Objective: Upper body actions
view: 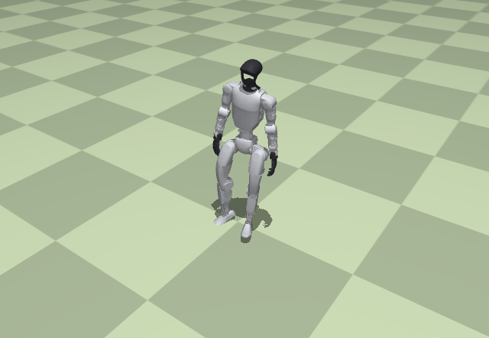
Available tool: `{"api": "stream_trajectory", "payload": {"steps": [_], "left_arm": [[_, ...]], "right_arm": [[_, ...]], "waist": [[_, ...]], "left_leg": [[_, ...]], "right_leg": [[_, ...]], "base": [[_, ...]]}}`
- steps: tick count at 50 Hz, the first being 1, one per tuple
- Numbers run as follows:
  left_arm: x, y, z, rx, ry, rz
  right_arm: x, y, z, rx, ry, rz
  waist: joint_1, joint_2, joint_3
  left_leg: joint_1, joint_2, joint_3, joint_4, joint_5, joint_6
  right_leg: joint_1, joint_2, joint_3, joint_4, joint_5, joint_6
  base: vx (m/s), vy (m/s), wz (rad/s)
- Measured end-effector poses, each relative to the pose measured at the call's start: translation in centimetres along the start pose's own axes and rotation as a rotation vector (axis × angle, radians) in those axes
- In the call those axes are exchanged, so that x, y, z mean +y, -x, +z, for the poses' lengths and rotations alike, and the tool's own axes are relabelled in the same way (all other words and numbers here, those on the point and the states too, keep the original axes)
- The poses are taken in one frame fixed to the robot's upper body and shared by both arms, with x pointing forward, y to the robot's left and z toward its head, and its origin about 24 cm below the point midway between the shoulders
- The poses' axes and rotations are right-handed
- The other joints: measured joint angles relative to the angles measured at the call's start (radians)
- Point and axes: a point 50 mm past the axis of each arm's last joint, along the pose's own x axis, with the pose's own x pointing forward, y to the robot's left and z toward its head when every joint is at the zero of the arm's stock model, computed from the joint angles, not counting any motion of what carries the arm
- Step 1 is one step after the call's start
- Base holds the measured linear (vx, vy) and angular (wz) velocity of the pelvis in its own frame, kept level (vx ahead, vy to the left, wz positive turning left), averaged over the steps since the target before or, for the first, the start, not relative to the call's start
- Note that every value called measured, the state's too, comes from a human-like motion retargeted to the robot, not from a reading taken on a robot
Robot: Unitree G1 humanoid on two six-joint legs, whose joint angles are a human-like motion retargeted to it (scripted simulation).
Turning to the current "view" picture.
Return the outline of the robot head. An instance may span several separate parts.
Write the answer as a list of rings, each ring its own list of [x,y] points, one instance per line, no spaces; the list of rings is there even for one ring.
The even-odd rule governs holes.
[[[243,65],[240,68],[241,80],[243,84],[246,85],[246,86],[243,85],[243,90],[251,93],[256,91],[256,89],[251,89],[252,87],[256,87],[258,90],[260,89],[260,87],[256,84],[255,81],[259,73],[262,71],[262,69],[263,67],[258,60],[250,59],[243,63]],[[254,77],[254,79],[251,78],[244,79],[244,73]]]

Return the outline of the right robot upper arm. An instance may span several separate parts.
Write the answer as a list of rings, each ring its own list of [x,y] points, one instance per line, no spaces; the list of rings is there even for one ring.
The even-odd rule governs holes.
[[[232,102],[232,90],[236,84],[237,84],[236,82],[230,81],[230,82],[226,83],[222,88],[222,90],[223,90],[222,107],[219,110],[219,115],[224,117],[224,118],[228,118],[228,116],[231,113],[229,106]]]

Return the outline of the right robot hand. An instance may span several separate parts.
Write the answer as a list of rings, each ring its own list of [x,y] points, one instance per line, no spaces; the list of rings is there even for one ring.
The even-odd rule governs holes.
[[[217,156],[219,156],[219,152],[220,152],[220,149],[219,149],[219,141],[222,140],[222,134],[219,133],[219,134],[217,134],[217,138],[215,136],[213,136],[213,138],[214,138],[214,141],[213,141],[213,150],[214,150],[215,154]]]

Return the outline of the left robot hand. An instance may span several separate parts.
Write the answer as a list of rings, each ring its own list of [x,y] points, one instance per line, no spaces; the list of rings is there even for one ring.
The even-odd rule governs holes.
[[[272,162],[271,162],[272,168],[269,168],[270,171],[268,171],[269,174],[267,174],[267,176],[271,176],[274,174],[274,170],[277,166],[277,158],[278,158],[278,155],[276,156],[275,152],[272,151],[270,153],[270,159],[272,159]]]

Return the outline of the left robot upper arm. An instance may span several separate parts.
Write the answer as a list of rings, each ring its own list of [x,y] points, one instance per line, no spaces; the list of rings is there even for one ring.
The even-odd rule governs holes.
[[[264,125],[266,134],[275,134],[274,126],[276,120],[277,101],[273,96],[263,94],[261,97],[261,105],[265,109],[267,124]]]

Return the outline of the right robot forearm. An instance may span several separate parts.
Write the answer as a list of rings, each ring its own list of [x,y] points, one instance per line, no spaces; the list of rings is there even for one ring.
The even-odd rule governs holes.
[[[219,108],[219,110],[220,110],[220,108]],[[224,127],[225,127],[225,122],[226,121],[227,121],[227,118],[224,118],[224,117],[220,116],[219,115],[219,112],[218,112],[217,122],[216,122],[216,125],[215,125],[215,131],[214,131],[214,136],[216,138],[217,138],[217,134],[219,134],[219,133],[221,133],[222,136],[223,136],[223,131],[224,131]]]

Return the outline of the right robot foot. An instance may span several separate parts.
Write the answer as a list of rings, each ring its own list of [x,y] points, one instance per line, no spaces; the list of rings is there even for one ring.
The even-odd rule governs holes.
[[[227,216],[223,216],[223,214],[220,214],[219,217],[217,219],[215,219],[213,222],[216,225],[222,225],[222,224],[226,223],[229,219],[231,219],[233,216],[235,216],[235,211],[232,209],[228,209],[228,215]]]

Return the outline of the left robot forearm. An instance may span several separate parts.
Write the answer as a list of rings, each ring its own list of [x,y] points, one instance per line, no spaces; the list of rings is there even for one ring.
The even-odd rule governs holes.
[[[274,126],[274,132],[275,132],[275,134],[267,135],[268,147],[269,147],[269,155],[273,151],[273,152],[275,152],[275,154],[277,156],[278,150],[277,150],[277,126],[276,125]]]

